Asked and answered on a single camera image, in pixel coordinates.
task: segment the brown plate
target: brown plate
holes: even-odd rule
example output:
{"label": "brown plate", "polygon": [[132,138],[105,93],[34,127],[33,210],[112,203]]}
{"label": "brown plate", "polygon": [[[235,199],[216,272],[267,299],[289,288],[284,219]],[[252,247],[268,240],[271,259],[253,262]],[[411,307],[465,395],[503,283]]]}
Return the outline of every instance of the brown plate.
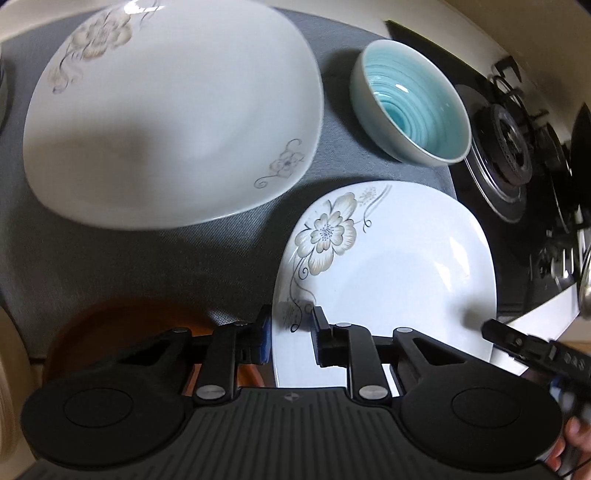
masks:
{"label": "brown plate", "polygon": [[[53,340],[43,384],[174,327],[209,335],[215,324],[202,312],[164,300],[122,299],[97,304],[76,315]],[[238,367],[239,387],[263,387],[255,365]]]}

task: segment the plate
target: plate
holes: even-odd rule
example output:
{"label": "plate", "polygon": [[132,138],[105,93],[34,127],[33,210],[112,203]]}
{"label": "plate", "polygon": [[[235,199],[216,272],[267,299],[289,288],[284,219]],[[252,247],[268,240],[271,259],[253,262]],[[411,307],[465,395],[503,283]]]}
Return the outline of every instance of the plate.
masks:
{"label": "plate", "polygon": [[30,467],[31,454],[19,423],[21,409],[35,390],[29,357],[8,314],[0,308],[0,478],[12,479]]}
{"label": "plate", "polygon": [[[278,387],[346,385],[346,370],[316,365],[309,313],[373,335],[411,327],[485,361],[480,335],[496,315],[491,252],[474,216],[424,185],[371,181],[314,202],[281,260],[272,309]],[[393,394],[396,388],[384,365]]]}
{"label": "plate", "polygon": [[[43,368],[43,384],[83,370],[95,362],[175,327],[193,336],[211,335],[215,324],[203,312],[166,300],[113,299],[77,314],[51,341]],[[193,372],[190,383],[196,380]],[[255,365],[239,365],[239,387],[264,387]]]}
{"label": "plate", "polygon": [[0,132],[6,115],[6,105],[8,102],[8,82],[6,80],[6,71],[2,65],[2,46],[0,46]]}
{"label": "plate", "polygon": [[57,50],[33,93],[24,164],[46,207],[116,229],[173,228],[276,198],[310,166],[316,59],[244,0],[132,1]]}

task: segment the round pad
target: round pad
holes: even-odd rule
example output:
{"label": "round pad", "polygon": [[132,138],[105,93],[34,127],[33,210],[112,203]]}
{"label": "round pad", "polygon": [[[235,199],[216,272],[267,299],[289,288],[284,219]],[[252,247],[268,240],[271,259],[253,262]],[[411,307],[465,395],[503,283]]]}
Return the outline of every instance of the round pad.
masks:
{"label": "round pad", "polygon": [[133,406],[134,401],[125,392],[113,388],[91,388],[75,393],[67,400],[64,414],[80,427],[97,429],[124,420]]}
{"label": "round pad", "polygon": [[78,468],[137,460],[166,445],[183,420],[179,395],[155,390],[131,370],[51,382],[27,400],[21,416],[37,454]]}
{"label": "round pad", "polygon": [[491,388],[471,388],[458,393],[452,401],[456,417],[468,425],[498,429],[519,417],[519,404],[509,395]]}
{"label": "round pad", "polygon": [[480,143],[501,174],[512,185],[525,185],[533,168],[530,152],[519,126],[501,105],[492,104],[475,116]]}
{"label": "round pad", "polygon": [[437,367],[404,396],[401,418],[429,455],[473,471],[531,464],[562,427],[547,391],[480,362]]}

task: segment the wall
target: wall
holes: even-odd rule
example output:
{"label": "wall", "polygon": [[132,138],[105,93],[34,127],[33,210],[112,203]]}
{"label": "wall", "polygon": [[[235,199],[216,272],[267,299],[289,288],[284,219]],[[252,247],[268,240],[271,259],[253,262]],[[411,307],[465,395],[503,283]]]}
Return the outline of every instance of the wall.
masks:
{"label": "wall", "polygon": [[591,102],[591,15],[576,0],[446,1],[515,57],[570,130]]}

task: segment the gas stove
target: gas stove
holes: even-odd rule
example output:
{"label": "gas stove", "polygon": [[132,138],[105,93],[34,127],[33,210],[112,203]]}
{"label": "gas stove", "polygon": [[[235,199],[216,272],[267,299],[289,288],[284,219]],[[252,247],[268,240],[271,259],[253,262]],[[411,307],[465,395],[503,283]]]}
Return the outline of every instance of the gas stove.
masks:
{"label": "gas stove", "polygon": [[[578,268],[577,230],[580,209],[569,198],[568,151],[551,126],[541,126],[546,111],[525,110],[522,92],[511,86],[505,71],[521,80],[512,57],[493,67],[486,78],[469,65],[417,33],[388,21],[393,40],[423,53],[454,84],[472,123],[472,149],[466,160],[450,167],[457,199],[477,218],[491,248],[497,285],[497,318],[521,316],[575,283]],[[504,137],[498,154],[491,125]],[[553,168],[552,158],[561,166]]]}

